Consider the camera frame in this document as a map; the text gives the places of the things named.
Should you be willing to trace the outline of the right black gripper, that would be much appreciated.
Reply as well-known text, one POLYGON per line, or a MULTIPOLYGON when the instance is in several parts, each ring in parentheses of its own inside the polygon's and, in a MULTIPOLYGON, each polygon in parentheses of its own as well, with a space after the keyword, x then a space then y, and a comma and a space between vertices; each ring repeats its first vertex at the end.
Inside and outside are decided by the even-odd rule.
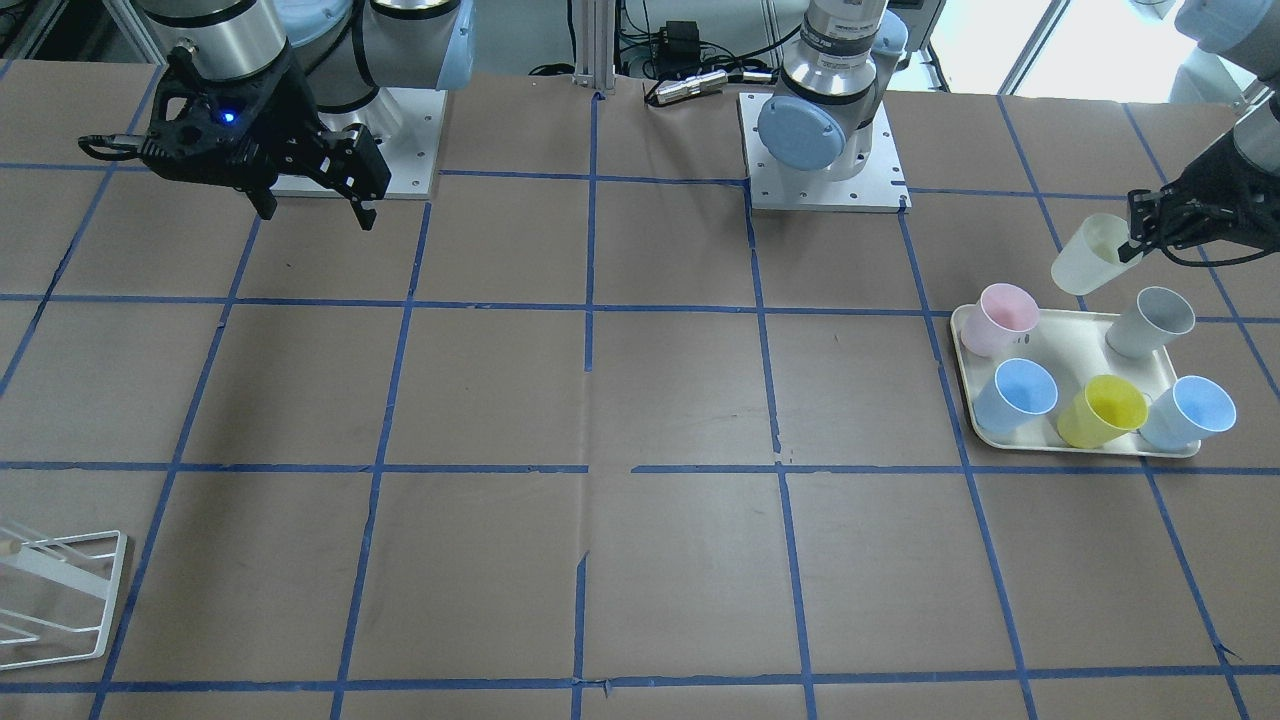
POLYGON ((378 219, 392 173, 367 126, 326 131, 303 68, 285 46, 244 78, 201 76, 195 54, 173 47, 156 87, 140 160, 160 177, 241 191, 262 220, 279 176, 307 177, 346 199, 362 231, 378 219))

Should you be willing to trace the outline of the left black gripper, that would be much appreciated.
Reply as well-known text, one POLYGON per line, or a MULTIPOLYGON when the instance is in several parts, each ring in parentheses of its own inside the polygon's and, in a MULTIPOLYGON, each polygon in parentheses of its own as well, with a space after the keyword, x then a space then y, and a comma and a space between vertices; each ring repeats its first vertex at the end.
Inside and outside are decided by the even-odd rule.
POLYGON ((1117 247, 1120 263, 1152 254, 1171 263, 1213 241, 1251 249, 1252 256, 1277 252, 1277 176, 1249 160, 1235 132, 1215 140, 1161 190, 1126 196, 1129 238, 1117 247))

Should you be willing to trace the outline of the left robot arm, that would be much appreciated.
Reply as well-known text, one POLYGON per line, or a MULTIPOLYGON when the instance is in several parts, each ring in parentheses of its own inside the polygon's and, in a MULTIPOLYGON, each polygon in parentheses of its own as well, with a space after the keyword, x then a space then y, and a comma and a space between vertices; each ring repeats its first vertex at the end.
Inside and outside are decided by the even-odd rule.
MULTIPOLYGON (((1181 266, 1230 266, 1277 254, 1277 4, 1184 1, 1176 31, 1249 72, 1270 92, 1174 179, 1130 190, 1120 237, 1103 249, 1128 265, 1162 254, 1181 266)), ((812 1, 768 95, 742 105, 744 137, 786 190, 813 202, 884 155, 886 100, 908 61, 908 27, 884 1, 812 1)))

